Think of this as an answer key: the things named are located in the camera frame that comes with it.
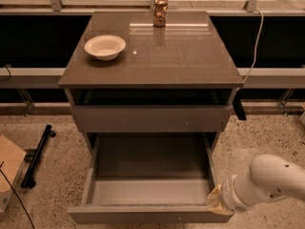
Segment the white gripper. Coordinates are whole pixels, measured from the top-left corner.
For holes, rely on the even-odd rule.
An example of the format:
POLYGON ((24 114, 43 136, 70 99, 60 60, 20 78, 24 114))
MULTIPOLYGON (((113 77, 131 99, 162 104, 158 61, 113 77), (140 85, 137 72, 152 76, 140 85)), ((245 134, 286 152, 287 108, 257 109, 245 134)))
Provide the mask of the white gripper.
POLYGON ((216 185, 206 198, 206 207, 212 213, 230 216, 233 213, 245 213, 253 209, 244 203, 234 188, 237 175, 232 175, 216 185))

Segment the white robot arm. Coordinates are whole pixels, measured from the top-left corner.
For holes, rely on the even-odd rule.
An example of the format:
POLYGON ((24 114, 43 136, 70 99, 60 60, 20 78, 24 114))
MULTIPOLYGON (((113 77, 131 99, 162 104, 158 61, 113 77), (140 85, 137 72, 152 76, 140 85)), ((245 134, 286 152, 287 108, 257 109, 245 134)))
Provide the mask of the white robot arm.
POLYGON ((284 198, 305 201, 305 170, 279 156, 264 154, 256 156, 245 173, 232 175, 215 186, 206 207, 228 216, 284 198))

